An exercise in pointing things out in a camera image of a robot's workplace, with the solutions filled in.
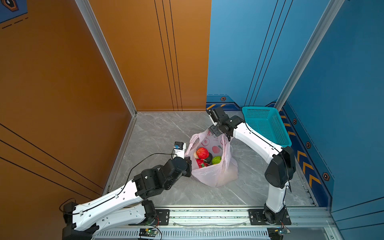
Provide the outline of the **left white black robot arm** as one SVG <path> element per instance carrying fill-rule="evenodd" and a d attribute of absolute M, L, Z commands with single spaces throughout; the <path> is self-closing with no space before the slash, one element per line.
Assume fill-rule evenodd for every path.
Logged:
<path fill-rule="evenodd" d="M 165 165 L 143 170 L 119 189 L 93 201 L 62 206 L 64 240 L 91 240 L 107 229 L 122 225 L 151 224 L 157 213 L 149 199 L 169 190 L 181 177 L 192 175 L 189 157 L 174 157 Z"/>

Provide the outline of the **teal plastic mesh basket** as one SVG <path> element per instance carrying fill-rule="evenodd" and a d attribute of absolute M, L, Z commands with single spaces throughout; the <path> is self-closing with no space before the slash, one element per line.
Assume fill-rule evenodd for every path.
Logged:
<path fill-rule="evenodd" d="M 281 147 L 291 147 L 292 142 L 277 109 L 272 107 L 243 107 L 246 123 L 253 130 Z"/>

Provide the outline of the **pink plastic bag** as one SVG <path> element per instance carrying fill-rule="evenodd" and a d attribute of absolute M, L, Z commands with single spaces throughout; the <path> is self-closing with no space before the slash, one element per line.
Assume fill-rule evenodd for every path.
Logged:
<path fill-rule="evenodd" d="M 186 156 L 192 161 L 192 176 L 210 187 L 221 187 L 238 178 L 238 164 L 232 158 L 225 134 L 210 130 L 192 136 Z"/>

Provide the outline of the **red dragon fruit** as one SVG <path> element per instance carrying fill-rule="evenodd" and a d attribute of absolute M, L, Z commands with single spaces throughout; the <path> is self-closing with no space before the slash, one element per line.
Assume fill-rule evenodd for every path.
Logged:
<path fill-rule="evenodd" d="M 206 160 L 210 156 L 210 153 L 206 148 L 198 148 L 195 151 L 194 156 L 196 159 Z"/>

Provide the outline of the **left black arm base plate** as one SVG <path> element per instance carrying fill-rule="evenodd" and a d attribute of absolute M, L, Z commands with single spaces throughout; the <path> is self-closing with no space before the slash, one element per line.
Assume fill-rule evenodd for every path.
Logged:
<path fill-rule="evenodd" d="M 129 226 L 168 226 L 170 220 L 170 209 L 156 209 L 156 213 L 139 224 L 129 224 Z"/>

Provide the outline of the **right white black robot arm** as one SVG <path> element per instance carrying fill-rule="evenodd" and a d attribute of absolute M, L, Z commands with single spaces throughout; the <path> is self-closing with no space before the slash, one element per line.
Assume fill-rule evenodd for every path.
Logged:
<path fill-rule="evenodd" d="M 263 220 L 269 225 L 282 224 L 288 217 L 285 202 L 287 190 L 291 189 L 291 180 L 296 172 L 293 149 L 273 143 L 238 116 L 230 118 L 222 107 L 207 109 L 207 113 L 213 122 L 209 130 L 214 136 L 225 134 L 229 140 L 238 139 L 268 164 L 265 178 L 269 183 L 269 191 L 264 205 Z"/>

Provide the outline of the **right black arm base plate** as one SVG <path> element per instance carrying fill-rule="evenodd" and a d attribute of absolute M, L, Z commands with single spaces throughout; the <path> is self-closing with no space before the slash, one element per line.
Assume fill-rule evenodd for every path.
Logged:
<path fill-rule="evenodd" d="M 289 226 L 292 224 L 287 208 L 283 208 L 278 213 L 274 213 L 269 209 L 249 209 L 248 214 L 250 223 L 253 226 L 281 224 Z"/>

